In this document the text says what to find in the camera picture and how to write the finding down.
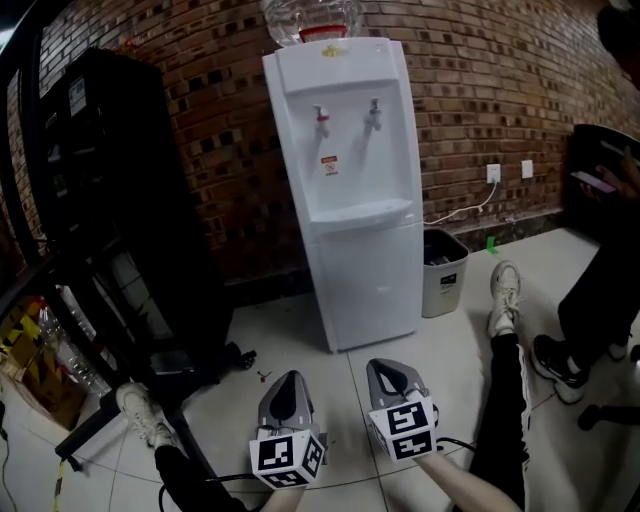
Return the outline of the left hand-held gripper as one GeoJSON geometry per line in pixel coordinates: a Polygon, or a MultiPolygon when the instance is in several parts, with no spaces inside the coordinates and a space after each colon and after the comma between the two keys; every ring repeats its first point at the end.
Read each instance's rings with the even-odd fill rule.
{"type": "Polygon", "coordinates": [[[249,443],[253,475],[271,489],[313,483],[326,463],[326,442],[313,420],[310,392],[299,371],[285,373],[269,388],[258,419],[256,439],[249,443]]]}

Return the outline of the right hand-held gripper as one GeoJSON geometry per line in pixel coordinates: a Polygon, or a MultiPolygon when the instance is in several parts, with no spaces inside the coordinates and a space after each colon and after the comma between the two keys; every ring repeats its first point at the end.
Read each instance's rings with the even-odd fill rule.
{"type": "Polygon", "coordinates": [[[385,408],[369,413],[376,439],[394,463],[435,453],[437,413],[429,389],[415,368],[394,360],[386,365],[390,368],[386,378],[393,391],[389,398],[389,404],[395,405],[392,407],[386,404],[380,361],[371,359],[366,366],[371,405],[385,408]]]}

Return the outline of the white cabinet door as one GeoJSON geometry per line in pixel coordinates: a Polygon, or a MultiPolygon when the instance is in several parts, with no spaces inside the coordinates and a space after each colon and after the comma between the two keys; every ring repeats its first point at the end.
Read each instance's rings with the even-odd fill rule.
{"type": "Polygon", "coordinates": [[[329,350],[414,332],[421,317],[420,224],[338,233],[309,258],[329,350]]]}

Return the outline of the white water dispenser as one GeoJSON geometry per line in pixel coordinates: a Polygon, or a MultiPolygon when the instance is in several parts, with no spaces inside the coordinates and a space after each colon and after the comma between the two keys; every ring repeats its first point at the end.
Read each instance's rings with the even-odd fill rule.
{"type": "Polygon", "coordinates": [[[402,46],[355,37],[281,48],[263,60],[306,258],[338,233],[423,225],[420,158],[402,46]],[[365,125],[378,97],[381,130],[365,125]],[[328,138],[314,104],[330,115],[328,138]]]}

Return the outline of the person's right forearm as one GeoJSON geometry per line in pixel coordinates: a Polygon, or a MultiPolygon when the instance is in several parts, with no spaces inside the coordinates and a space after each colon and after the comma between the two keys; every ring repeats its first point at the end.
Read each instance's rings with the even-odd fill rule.
{"type": "Polygon", "coordinates": [[[439,453],[417,457],[415,462],[462,512],[523,512],[503,491],[439,453]]]}

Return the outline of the person's left forearm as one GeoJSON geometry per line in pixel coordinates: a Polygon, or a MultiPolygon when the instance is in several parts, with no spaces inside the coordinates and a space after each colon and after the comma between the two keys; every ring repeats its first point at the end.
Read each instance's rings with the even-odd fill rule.
{"type": "Polygon", "coordinates": [[[305,487],[276,490],[270,495],[260,512],[296,512],[305,491],[305,487]]]}

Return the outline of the clear water jug red cap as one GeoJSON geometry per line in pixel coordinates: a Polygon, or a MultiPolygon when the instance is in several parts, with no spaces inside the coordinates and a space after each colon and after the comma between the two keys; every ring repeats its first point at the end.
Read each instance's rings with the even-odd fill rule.
{"type": "Polygon", "coordinates": [[[261,0],[264,20],[280,47],[355,37],[362,26],[362,0],[261,0]]]}

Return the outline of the black caster wheel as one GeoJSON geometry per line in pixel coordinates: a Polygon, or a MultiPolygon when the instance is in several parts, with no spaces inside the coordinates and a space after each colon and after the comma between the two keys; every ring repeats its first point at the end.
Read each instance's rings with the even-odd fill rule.
{"type": "Polygon", "coordinates": [[[255,350],[242,352],[235,342],[230,342],[224,347],[224,354],[229,369],[249,370],[253,367],[257,353],[255,350]]]}

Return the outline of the grey waste bin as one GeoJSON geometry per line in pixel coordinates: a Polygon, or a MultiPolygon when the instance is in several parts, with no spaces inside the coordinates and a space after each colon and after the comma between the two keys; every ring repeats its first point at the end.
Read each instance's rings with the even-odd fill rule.
{"type": "Polygon", "coordinates": [[[469,250],[440,228],[426,229],[423,245],[422,316],[434,318],[457,309],[469,250]]]}

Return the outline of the person's right leg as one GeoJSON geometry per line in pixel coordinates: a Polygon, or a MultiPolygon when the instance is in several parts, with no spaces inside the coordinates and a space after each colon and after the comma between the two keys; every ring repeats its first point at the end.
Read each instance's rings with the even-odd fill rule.
{"type": "Polygon", "coordinates": [[[524,351],[515,333],[493,337],[491,350],[491,387],[469,472],[525,510],[531,407],[524,351]]]}

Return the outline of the person's left white shoe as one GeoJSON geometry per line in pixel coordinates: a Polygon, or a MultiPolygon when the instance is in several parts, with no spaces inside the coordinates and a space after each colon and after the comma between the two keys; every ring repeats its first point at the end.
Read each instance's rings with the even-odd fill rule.
{"type": "Polygon", "coordinates": [[[116,403],[150,447],[176,446],[173,434],[155,414],[151,397],[143,386],[133,382],[120,386],[116,391],[116,403]]]}

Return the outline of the person's white shoe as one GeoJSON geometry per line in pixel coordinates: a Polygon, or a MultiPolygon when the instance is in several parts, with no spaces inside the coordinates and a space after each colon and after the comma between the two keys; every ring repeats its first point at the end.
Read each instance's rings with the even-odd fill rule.
{"type": "Polygon", "coordinates": [[[493,306],[488,318],[488,334],[491,338],[514,334],[520,316],[521,276],[517,266],[509,260],[500,261],[494,268],[490,293],[493,306]]]}
{"type": "Polygon", "coordinates": [[[176,446],[173,434],[155,414],[151,397],[143,386],[133,382],[120,386],[116,391],[116,403],[150,447],[176,446]]]}

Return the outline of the person's right white shoe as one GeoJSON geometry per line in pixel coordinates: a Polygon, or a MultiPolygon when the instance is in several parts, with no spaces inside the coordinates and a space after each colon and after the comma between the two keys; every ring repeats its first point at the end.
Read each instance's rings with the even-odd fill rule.
{"type": "Polygon", "coordinates": [[[517,266],[509,260],[500,261],[494,268],[490,293],[493,306],[488,318],[488,334],[491,338],[514,334],[520,316],[521,276],[517,266]]]}

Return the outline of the clear empty plastic bottle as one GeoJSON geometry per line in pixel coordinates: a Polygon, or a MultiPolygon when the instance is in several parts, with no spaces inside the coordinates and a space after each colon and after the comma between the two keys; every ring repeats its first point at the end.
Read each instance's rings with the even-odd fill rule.
{"type": "Polygon", "coordinates": [[[87,393],[98,398],[106,396],[111,388],[71,343],[70,336],[48,305],[39,313],[38,326],[44,343],[53,350],[55,360],[61,369],[87,393]]]}

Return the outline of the cardboard box with striped tape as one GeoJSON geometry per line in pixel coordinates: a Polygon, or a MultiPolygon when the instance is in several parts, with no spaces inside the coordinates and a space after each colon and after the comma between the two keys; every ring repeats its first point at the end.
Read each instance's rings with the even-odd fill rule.
{"type": "Polygon", "coordinates": [[[71,431],[87,392],[60,365],[50,338],[40,327],[44,306],[42,299],[26,296],[0,322],[0,373],[29,406],[71,431]]]}

